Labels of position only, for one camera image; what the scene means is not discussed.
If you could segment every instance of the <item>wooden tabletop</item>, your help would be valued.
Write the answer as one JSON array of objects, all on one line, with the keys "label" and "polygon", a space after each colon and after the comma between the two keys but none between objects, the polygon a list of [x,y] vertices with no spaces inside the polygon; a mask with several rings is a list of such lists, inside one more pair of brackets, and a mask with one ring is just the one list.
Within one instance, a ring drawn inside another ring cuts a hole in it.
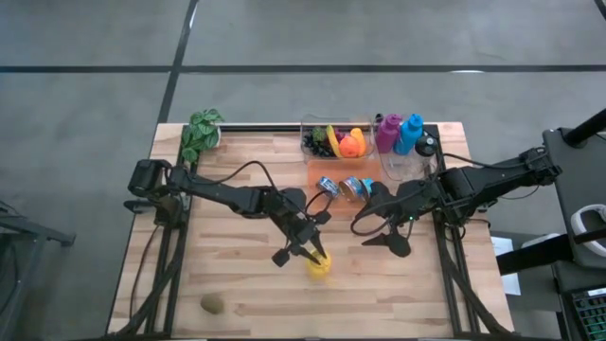
[{"label": "wooden tabletop", "polygon": [[[443,151],[469,157],[462,124],[437,125]],[[151,158],[174,163],[181,130],[181,124],[159,125]],[[266,165],[279,188],[307,189],[298,133],[223,133],[219,148],[202,156],[198,173],[221,178],[254,159]],[[452,158],[446,164],[466,166]],[[267,179],[260,168],[251,166],[228,184],[266,185]],[[128,321],[134,276],[154,229],[152,220],[151,213],[134,220],[108,332]],[[194,199],[173,336],[452,336],[431,215],[415,223],[412,254],[404,259],[385,247],[362,247],[360,243],[367,238],[352,235],[349,223],[350,219],[338,217],[321,227],[332,267],[326,280],[317,281],[307,276],[305,260],[300,257],[291,257],[282,268],[272,263],[272,255],[284,246],[285,239],[271,221],[244,220],[225,206]],[[489,230],[484,223],[466,227],[463,244],[472,287],[497,320],[512,331]],[[135,297],[137,306],[152,287],[160,239],[157,233],[145,262]],[[222,298],[222,314],[209,314],[200,307],[200,299],[207,294]],[[466,326],[465,305],[460,292],[457,296]],[[158,313],[160,326],[164,305]]]}]

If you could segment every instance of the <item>orange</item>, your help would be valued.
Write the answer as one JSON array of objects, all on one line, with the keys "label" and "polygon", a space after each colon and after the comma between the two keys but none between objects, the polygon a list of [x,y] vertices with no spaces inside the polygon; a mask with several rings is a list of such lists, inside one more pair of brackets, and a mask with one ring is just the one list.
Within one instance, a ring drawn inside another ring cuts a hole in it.
[{"label": "orange", "polygon": [[339,152],[343,157],[358,157],[360,151],[360,144],[358,140],[351,136],[345,136],[339,142]]}]

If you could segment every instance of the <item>gray floor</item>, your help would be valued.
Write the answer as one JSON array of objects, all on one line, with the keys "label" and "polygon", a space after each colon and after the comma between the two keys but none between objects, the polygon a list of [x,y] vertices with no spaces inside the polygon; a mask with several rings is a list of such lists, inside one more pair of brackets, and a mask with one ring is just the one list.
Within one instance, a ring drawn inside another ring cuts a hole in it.
[{"label": "gray floor", "polygon": [[[170,65],[188,0],[0,0],[2,65]],[[203,0],[184,64],[596,64],[606,21],[592,0]],[[19,339],[101,335],[168,74],[1,74],[0,199],[78,232],[51,245]],[[496,161],[605,106],[606,73],[181,75],[169,122],[206,107],[228,121],[422,114],[463,121],[472,156]],[[555,190],[490,212],[493,228],[562,231]],[[526,335],[553,316],[513,313]]]}]

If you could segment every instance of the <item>green plant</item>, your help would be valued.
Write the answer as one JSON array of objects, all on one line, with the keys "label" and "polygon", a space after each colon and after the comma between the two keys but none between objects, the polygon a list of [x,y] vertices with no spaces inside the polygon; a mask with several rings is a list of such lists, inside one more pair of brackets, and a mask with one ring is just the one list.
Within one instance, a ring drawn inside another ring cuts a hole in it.
[{"label": "green plant", "polygon": [[183,130],[181,155],[189,163],[198,161],[201,151],[209,150],[219,142],[219,127],[223,122],[217,109],[208,109],[191,114],[189,124]]}]

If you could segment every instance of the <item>purple bottle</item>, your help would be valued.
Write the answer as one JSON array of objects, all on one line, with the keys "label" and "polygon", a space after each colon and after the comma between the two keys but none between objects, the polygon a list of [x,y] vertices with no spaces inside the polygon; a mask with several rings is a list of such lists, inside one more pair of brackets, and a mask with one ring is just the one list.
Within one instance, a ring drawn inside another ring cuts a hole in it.
[{"label": "purple bottle", "polygon": [[379,153],[389,153],[391,151],[400,136],[400,122],[401,116],[397,114],[387,115],[381,121],[379,129],[377,129],[377,136],[375,137]]}]

